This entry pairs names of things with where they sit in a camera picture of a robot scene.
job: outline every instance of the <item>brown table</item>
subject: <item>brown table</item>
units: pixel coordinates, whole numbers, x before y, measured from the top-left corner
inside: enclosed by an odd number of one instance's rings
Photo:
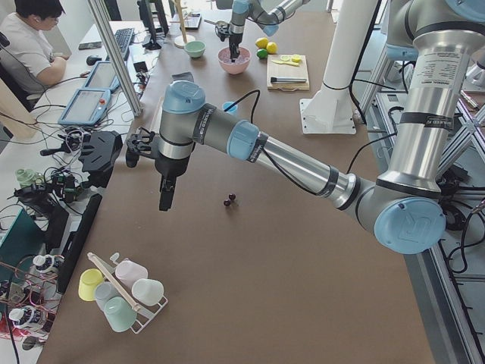
[[[192,71],[215,105],[260,89],[263,131],[345,171],[368,141],[365,128],[306,136],[299,120],[299,99],[320,88],[333,29],[329,14],[304,11],[280,26],[272,39],[281,53],[307,56],[311,80],[309,92],[283,93],[266,89],[256,58],[243,74],[224,73],[216,59],[224,44],[202,22],[194,35],[207,44],[204,57],[189,59],[168,40],[136,124],[151,124],[171,74]],[[255,51],[261,35],[248,23],[242,46]],[[249,117],[252,100],[239,115]],[[370,149],[355,172],[377,176]],[[433,362],[404,259],[328,201],[207,146],[196,147],[169,212],[158,211],[159,181],[152,161],[128,169],[120,158],[84,253],[118,251],[144,265],[169,304],[141,334],[114,333],[97,305],[77,296],[81,272],[93,267],[82,255],[40,364]],[[229,193],[237,204],[226,209]]]

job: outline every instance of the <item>blue joint cap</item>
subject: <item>blue joint cap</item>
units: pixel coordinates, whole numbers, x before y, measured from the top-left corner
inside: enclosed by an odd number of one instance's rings
[[[392,61],[416,61],[419,52],[413,47],[400,47],[398,45],[386,44],[388,59]]]
[[[189,114],[205,104],[205,92],[194,82],[175,81],[167,86],[162,105],[164,111],[172,114]]]
[[[443,236],[446,218],[440,205],[424,197],[410,197],[386,207],[374,225],[379,243],[401,254],[418,254]]]
[[[446,0],[446,4],[460,17],[477,23],[485,23],[485,4],[483,0]]]
[[[227,154],[245,161],[254,149],[258,135],[258,127],[247,120],[241,120],[229,135]]]
[[[234,0],[233,13],[244,14],[249,10],[248,0]]]
[[[275,25],[267,25],[266,27],[263,28],[263,32],[267,36],[272,36],[278,31],[279,28],[280,27],[277,26],[276,24]]]

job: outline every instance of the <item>black hair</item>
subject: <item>black hair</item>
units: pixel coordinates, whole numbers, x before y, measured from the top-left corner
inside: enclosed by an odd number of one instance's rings
[[[59,0],[15,0],[15,8],[21,17],[37,15],[42,20],[47,17],[60,17],[64,13]]]

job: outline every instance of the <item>bowl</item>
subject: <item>bowl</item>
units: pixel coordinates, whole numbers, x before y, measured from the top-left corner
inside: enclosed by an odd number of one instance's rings
[[[251,60],[251,52],[243,47],[239,47],[239,57],[232,62],[230,59],[229,47],[221,49],[217,54],[219,64],[222,69],[229,74],[240,74],[249,66]]]
[[[193,40],[187,42],[183,48],[191,58],[199,58],[204,54],[205,43],[200,40]]]

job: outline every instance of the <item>pink bowl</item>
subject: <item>pink bowl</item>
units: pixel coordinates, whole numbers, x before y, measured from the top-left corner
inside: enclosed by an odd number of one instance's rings
[[[232,62],[230,60],[230,50],[229,47],[227,47],[219,51],[217,58],[219,59],[219,64],[222,69],[227,73],[240,74],[249,66],[251,52],[246,48],[239,47],[239,57]]]

